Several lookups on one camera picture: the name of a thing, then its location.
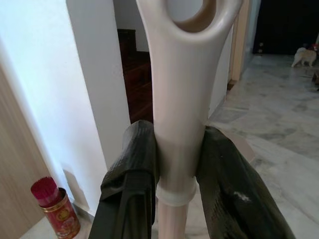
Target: wooden door frame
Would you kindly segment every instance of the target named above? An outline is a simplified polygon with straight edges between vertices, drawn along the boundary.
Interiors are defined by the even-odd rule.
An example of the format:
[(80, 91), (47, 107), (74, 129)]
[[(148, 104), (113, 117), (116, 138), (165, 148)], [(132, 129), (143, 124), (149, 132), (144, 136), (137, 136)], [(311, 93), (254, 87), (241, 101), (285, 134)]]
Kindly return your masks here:
[(239, 81), (242, 74), (251, 3), (252, 0), (243, 0), (234, 22), (228, 81)]

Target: wooden staircase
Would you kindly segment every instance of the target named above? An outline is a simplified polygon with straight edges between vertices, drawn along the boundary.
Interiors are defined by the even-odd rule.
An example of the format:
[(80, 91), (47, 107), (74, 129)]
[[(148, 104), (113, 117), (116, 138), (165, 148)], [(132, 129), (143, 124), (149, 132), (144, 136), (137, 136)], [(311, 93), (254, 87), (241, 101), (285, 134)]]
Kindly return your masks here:
[(150, 54), (137, 51), (135, 30), (118, 29), (118, 36), (131, 123), (153, 122)]

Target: dog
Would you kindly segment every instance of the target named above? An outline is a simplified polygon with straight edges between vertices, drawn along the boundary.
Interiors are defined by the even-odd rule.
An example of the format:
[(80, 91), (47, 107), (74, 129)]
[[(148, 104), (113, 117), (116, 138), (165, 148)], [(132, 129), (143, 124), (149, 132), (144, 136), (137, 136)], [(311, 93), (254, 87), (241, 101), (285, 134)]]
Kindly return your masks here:
[(305, 62), (309, 63), (309, 66), (312, 67), (313, 63), (317, 58), (317, 48), (314, 47), (313, 50), (307, 50), (304, 47), (299, 48), (295, 54), (295, 60), (291, 67), (295, 67), (299, 62), (304, 66)]

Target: doorway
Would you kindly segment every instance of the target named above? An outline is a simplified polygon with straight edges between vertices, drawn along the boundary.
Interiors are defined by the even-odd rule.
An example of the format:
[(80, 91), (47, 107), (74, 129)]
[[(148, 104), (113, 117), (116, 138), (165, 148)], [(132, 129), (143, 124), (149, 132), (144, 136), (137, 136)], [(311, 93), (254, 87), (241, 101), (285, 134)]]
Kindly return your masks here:
[(292, 55), (316, 42), (318, 0), (263, 0), (254, 53)]

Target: wooden door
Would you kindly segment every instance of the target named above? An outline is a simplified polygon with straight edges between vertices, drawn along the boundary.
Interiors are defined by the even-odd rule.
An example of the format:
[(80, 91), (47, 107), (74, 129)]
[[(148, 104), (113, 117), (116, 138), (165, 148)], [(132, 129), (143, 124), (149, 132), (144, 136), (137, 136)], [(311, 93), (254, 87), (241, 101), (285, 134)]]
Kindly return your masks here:
[(263, 0), (254, 53), (295, 54), (313, 44), (319, 32), (318, 0)]
[(0, 238), (18, 239), (44, 216), (30, 187), (48, 175), (0, 66)]

